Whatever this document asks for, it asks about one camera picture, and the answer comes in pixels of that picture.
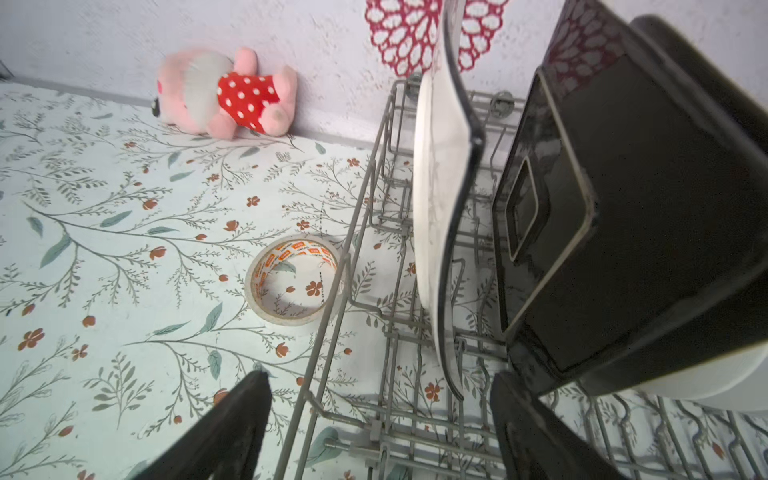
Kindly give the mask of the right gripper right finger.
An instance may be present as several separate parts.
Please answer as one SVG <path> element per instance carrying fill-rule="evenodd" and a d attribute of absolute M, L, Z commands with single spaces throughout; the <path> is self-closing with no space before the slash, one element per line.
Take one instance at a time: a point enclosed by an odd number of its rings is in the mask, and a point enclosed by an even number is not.
<path fill-rule="evenodd" d="M 494 375 L 490 408 L 508 479 L 621 479 L 511 371 Z"/>

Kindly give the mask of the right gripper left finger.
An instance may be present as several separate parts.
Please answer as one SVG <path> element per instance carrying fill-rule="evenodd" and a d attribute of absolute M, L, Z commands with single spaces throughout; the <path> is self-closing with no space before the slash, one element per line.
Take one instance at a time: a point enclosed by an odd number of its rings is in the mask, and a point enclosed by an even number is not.
<path fill-rule="evenodd" d="M 269 376 L 246 375 L 138 479 L 252 479 L 272 405 Z"/>

